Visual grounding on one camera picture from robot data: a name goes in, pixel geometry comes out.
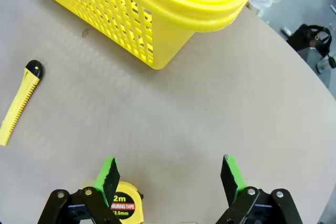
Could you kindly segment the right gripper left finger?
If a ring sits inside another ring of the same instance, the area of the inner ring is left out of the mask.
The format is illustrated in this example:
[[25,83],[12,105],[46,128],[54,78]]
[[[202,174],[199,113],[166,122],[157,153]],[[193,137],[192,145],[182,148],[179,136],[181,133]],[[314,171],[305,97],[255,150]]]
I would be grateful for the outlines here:
[[115,157],[106,158],[93,186],[73,194],[65,189],[52,191],[38,223],[120,223],[111,210],[119,180]]

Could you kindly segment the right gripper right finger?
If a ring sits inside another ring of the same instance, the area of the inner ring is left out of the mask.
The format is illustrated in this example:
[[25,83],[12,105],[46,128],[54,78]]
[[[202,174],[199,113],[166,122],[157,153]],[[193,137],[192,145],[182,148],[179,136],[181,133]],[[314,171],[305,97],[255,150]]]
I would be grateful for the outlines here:
[[224,155],[221,180],[228,208],[217,223],[302,223],[288,190],[278,188],[268,194],[247,186],[233,156]]

